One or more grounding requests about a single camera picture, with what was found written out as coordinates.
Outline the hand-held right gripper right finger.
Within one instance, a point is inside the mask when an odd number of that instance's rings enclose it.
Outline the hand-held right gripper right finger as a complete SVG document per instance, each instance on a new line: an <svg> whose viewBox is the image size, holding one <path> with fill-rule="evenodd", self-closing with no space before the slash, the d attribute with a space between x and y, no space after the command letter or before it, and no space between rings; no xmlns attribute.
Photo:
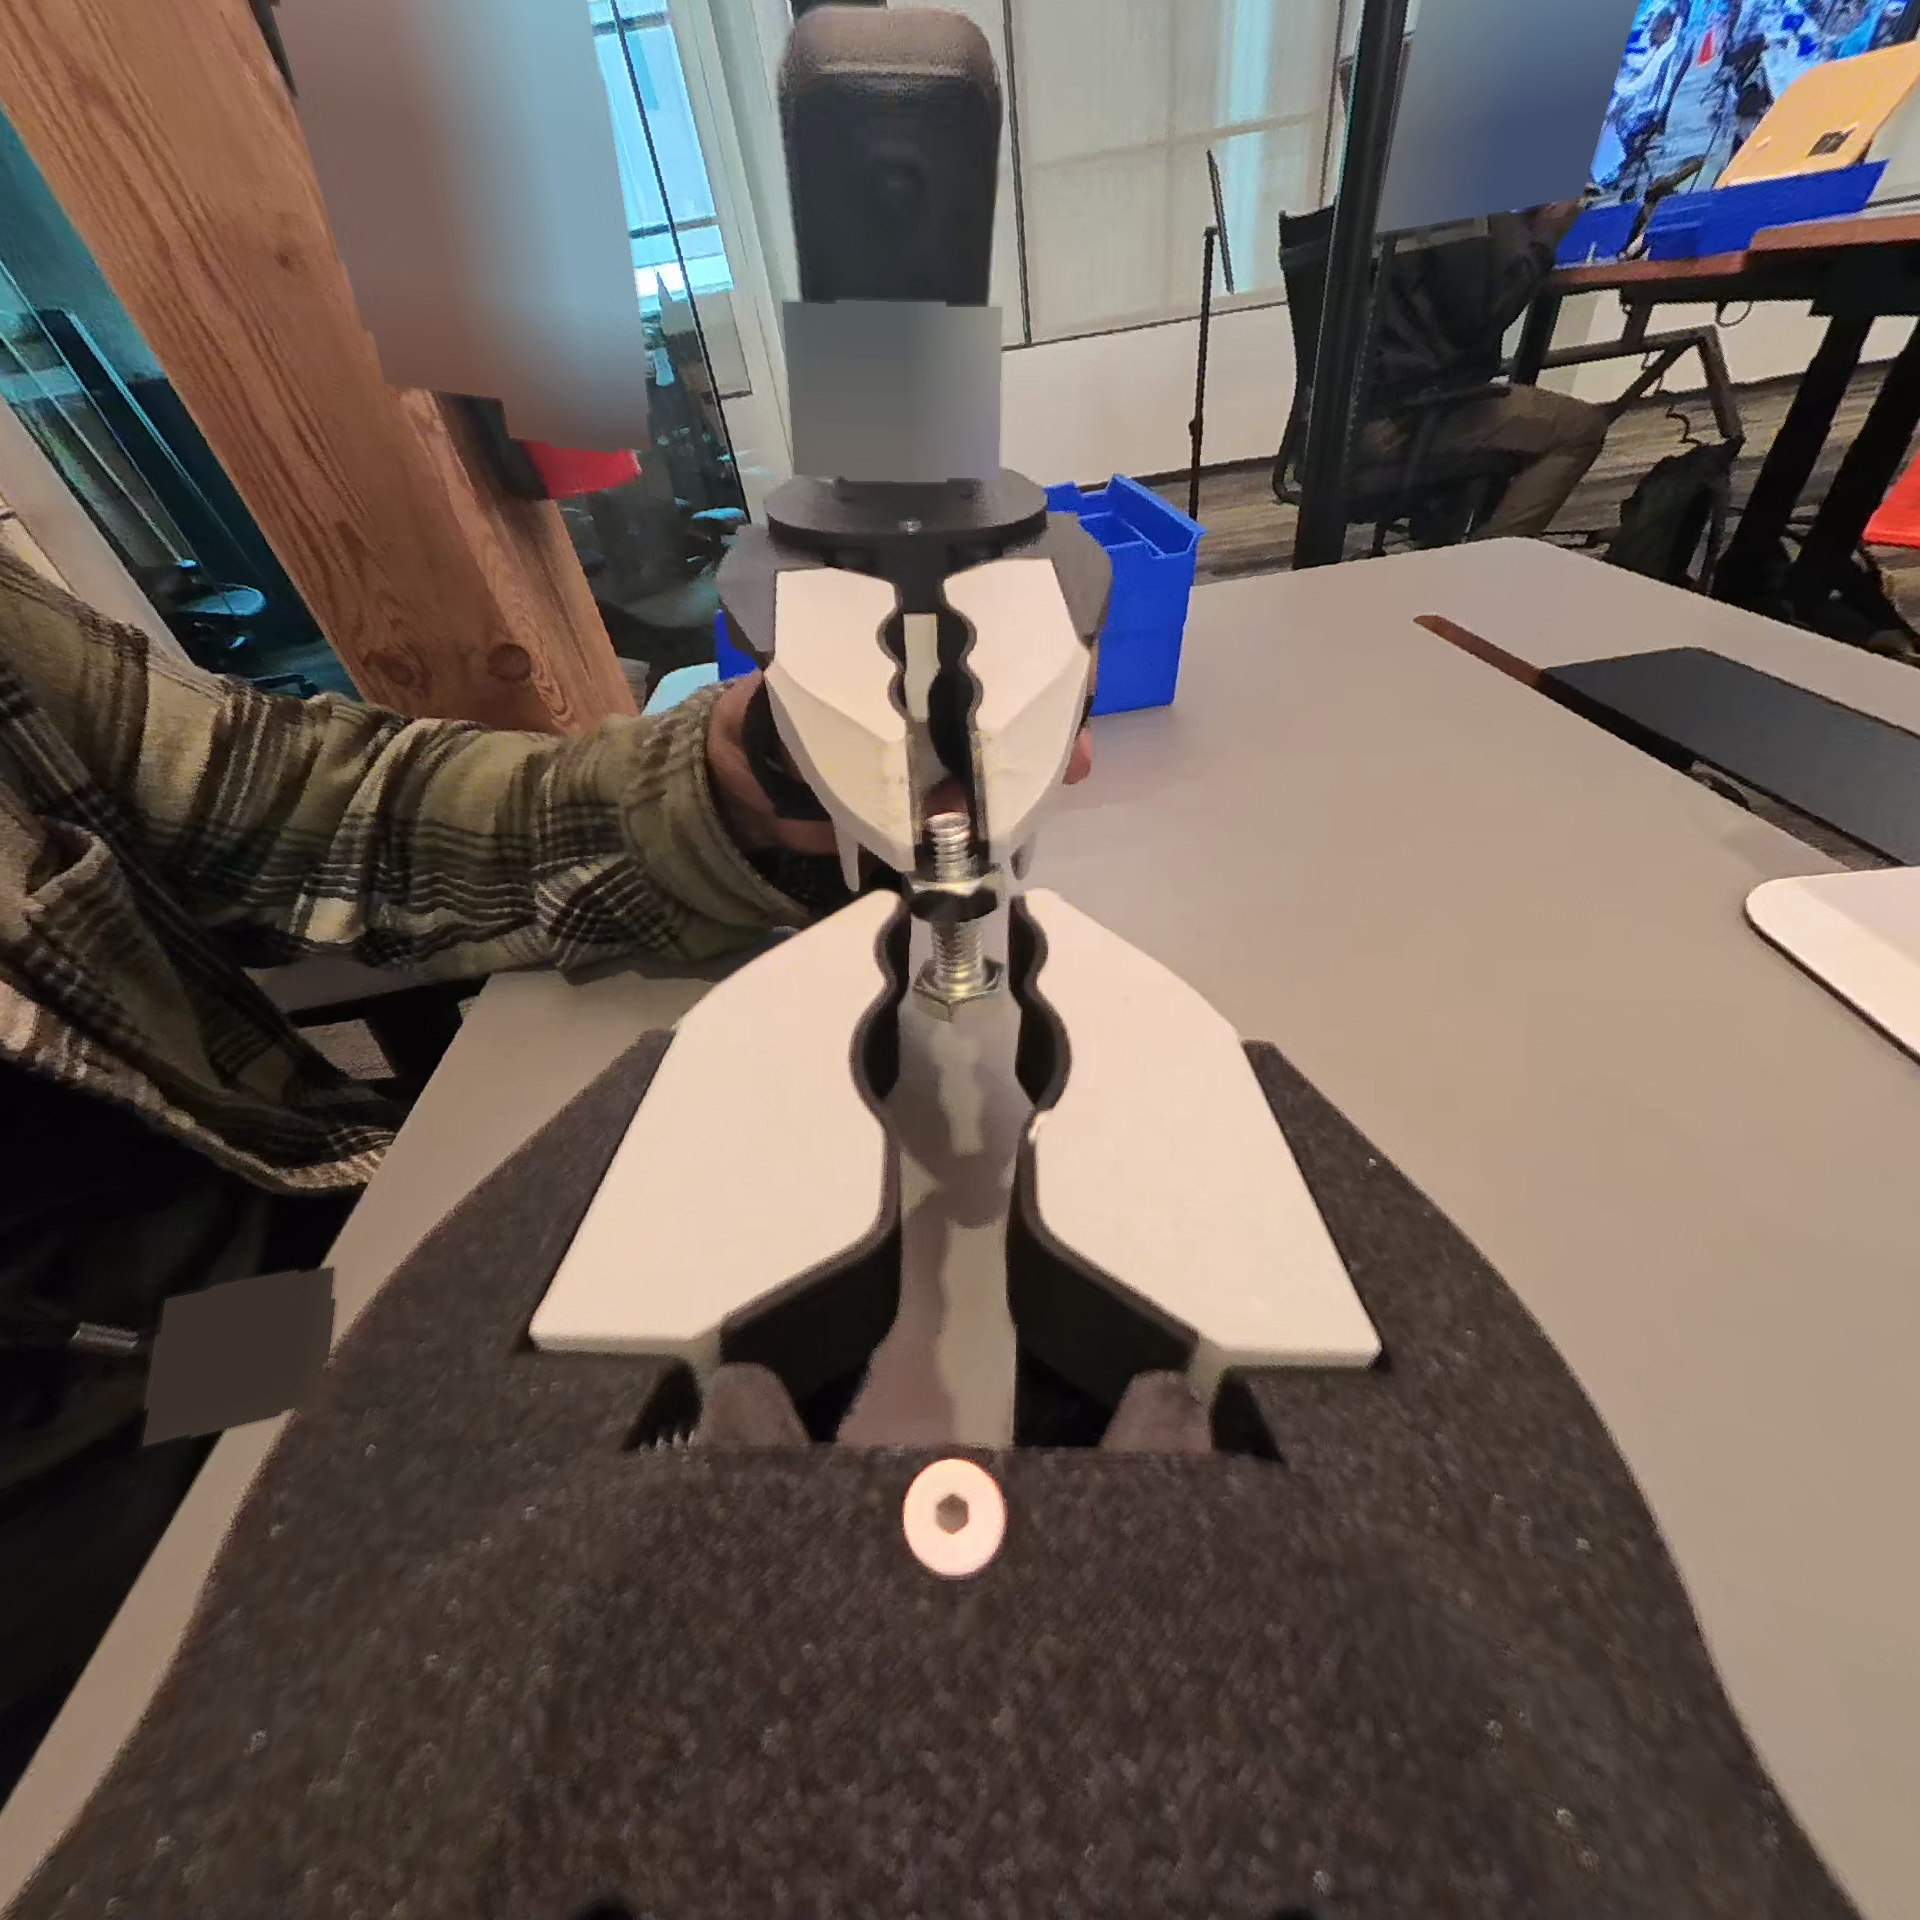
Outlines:
<svg viewBox="0 0 1920 1920"><path fill-rule="evenodd" d="M1369 1368L1383 1351L1234 1024L1059 894L1010 910L1021 1344L1065 1378Z"/></svg>

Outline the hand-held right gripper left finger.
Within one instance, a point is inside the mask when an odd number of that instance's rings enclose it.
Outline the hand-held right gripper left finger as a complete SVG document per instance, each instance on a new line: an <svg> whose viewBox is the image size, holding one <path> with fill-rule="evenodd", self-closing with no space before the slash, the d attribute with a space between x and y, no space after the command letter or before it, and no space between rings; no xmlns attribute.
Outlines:
<svg viewBox="0 0 1920 1920"><path fill-rule="evenodd" d="M904 910L866 894L673 1024L527 1325L541 1353L863 1362L896 1315Z"/></svg>

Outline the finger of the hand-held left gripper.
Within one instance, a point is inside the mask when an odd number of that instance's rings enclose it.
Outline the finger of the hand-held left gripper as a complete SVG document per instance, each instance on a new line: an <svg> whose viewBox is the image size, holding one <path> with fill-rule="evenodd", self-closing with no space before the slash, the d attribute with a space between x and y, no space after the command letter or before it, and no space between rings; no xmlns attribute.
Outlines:
<svg viewBox="0 0 1920 1920"><path fill-rule="evenodd" d="M923 711L907 702L898 589L838 567L774 576L763 685L785 754L824 806L848 872L859 854L918 867L926 802L939 782Z"/></svg>
<svg viewBox="0 0 1920 1920"><path fill-rule="evenodd" d="M1091 650L1074 627L1048 560L991 560L947 577L968 631L963 670L975 837L989 867L1010 867L1056 791L1087 715Z"/></svg>

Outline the steel hex bolt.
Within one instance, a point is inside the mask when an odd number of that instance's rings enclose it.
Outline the steel hex bolt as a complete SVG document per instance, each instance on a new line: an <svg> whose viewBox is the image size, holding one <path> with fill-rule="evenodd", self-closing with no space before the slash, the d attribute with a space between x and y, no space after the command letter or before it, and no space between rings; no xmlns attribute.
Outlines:
<svg viewBox="0 0 1920 1920"><path fill-rule="evenodd" d="M989 872L993 867L975 849L973 824L962 809L947 806L928 816L913 875L958 880ZM918 920L928 930L928 957L918 966L913 993L931 1016L958 1021L963 1010L998 992L1001 961L987 953L989 920L947 928Z"/></svg>

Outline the person's left forearm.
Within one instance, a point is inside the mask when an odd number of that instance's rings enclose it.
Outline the person's left forearm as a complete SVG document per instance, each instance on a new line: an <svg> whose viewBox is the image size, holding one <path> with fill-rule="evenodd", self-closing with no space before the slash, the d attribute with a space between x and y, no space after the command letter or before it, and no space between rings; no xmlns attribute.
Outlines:
<svg viewBox="0 0 1920 1920"><path fill-rule="evenodd" d="M217 928L266 904L294 954L418 976L584 970L633 953L706 961L805 928L850 894L801 899L710 872L682 840L703 688L584 735L494 731L374 711L327 721L282 774L232 774L265 725L224 721L191 799Z"/></svg>

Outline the person's left hand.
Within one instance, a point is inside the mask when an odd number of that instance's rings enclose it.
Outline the person's left hand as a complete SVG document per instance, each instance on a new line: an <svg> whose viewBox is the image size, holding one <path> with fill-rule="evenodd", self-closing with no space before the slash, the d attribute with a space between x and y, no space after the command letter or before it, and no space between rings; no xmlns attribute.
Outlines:
<svg viewBox="0 0 1920 1920"><path fill-rule="evenodd" d="M975 871L973 834L955 782L910 810L912 847L883 847L850 802L817 789L791 752L761 677L722 685L688 760L682 840L710 872L752 875L783 897L840 896L883 872L926 880Z"/></svg>

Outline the blue plastic bin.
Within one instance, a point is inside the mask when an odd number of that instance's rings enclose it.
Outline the blue plastic bin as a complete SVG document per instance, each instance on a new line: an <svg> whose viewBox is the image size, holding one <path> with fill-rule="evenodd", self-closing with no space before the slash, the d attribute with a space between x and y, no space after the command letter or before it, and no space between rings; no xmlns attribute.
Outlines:
<svg viewBox="0 0 1920 1920"><path fill-rule="evenodd" d="M1128 475L1042 487L1017 471L983 481L859 485L798 475L726 546L715 573L717 678L771 654L781 568L899 577L985 560L1054 560L1070 613L1097 614L1091 712L1171 702L1202 527Z"/></svg>

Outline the black pole stand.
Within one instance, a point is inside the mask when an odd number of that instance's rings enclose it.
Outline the black pole stand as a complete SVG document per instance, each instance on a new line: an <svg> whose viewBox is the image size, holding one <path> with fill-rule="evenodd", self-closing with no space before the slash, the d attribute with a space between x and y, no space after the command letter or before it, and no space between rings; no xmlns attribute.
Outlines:
<svg viewBox="0 0 1920 1920"><path fill-rule="evenodd" d="M1192 350L1192 383L1191 383L1191 418L1187 418L1187 466L1186 466L1186 517L1198 520L1202 503L1202 473L1206 445L1206 407L1209 407L1209 358L1211 358L1211 317L1213 297L1235 293L1235 273L1231 264L1231 240L1226 219L1226 194L1213 149L1206 149L1206 191L1209 216L1202 240L1202 285L1195 317L1195 350Z"/></svg>

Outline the person's black garment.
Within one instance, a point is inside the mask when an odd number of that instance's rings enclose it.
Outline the person's black garment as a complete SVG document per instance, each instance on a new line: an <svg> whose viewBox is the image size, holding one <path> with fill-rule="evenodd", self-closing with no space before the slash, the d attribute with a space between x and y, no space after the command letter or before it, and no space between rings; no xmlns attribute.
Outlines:
<svg viewBox="0 0 1920 1920"><path fill-rule="evenodd" d="M256 1189L96 1094L3 1067L3 1517L137 1446L173 1296L318 1266L358 1192Z"/></svg>

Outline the person's plaid shirt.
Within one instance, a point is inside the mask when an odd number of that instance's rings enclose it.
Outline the person's plaid shirt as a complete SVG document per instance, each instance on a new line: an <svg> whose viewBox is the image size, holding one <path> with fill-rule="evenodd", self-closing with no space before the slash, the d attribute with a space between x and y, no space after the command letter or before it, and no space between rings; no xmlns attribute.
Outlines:
<svg viewBox="0 0 1920 1920"><path fill-rule="evenodd" d="M231 770L258 777L374 711L202 674L10 555L1 648L3 1067L265 1192L368 1185L400 1118L250 978L296 951L281 907L217 928L173 858L219 725L265 725Z"/></svg>

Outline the wooden beam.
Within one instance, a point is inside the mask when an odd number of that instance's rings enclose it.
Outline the wooden beam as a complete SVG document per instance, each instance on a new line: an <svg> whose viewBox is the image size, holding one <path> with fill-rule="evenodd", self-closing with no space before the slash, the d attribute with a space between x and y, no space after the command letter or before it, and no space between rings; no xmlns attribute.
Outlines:
<svg viewBox="0 0 1920 1920"><path fill-rule="evenodd" d="M3 113L351 681L577 735L635 715L559 509L358 320L248 3L1 3Z"/></svg>

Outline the wooden table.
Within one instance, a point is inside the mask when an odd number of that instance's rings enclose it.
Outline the wooden table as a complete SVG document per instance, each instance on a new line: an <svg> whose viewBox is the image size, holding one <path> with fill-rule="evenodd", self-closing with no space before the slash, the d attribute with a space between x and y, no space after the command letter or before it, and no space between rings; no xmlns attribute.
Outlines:
<svg viewBox="0 0 1920 1920"><path fill-rule="evenodd" d="M1918 215L1851 211L1758 230L1735 254L1554 269L1521 326L1520 382L1535 382L1544 365L1575 362L1576 350L1551 351L1551 331L1561 301L1589 293L1618 294L1626 314L1624 351L1643 346L1647 314L1659 304L1805 304L1823 317L1825 331L1712 573L1712 594L1733 608L1777 618L1823 608L1913 443L1915 334L1882 375L1794 558L1786 567L1773 567L1773 558L1861 365L1866 334L1881 320L1918 314Z"/></svg>

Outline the yellow cardboard sheet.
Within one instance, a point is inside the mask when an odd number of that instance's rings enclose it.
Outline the yellow cardboard sheet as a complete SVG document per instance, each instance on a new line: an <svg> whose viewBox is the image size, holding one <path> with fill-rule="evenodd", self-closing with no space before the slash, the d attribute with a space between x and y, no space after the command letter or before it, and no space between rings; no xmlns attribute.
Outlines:
<svg viewBox="0 0 1920 1920"><path fill-rule="evenodd" d="M1719 187L1831 173L1881 154L1882 136L1915 103L1918 46L1814 64L1768 107Z"/></svg>

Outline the red and black wall device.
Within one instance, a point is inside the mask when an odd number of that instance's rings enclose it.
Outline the red and black wall device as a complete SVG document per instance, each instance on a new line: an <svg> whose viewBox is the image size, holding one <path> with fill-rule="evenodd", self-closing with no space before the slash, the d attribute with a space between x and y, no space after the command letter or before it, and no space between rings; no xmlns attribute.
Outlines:
<svg viewBox="0 0 1920 1920"><path fill-rule="evenodd" d="M618 488L640 475L631 448L562 448L517 438L499 399L445 393L442 402L465 424L481 466L513 497L563 501Z"/></svg>

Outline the colourful wall screen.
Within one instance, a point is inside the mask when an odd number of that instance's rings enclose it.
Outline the colourful wall screen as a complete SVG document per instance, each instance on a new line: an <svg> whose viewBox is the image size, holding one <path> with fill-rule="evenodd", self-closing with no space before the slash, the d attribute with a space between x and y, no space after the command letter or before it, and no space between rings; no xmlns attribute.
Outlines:
<svg viewBox="0 0 1920 1920"><path fill-rule="evenodd" d="M1640 1L1590 159L1590 203L1659 183L1717 185L1786 87L1817 64L1913 33L1907 1Z"/></svg>

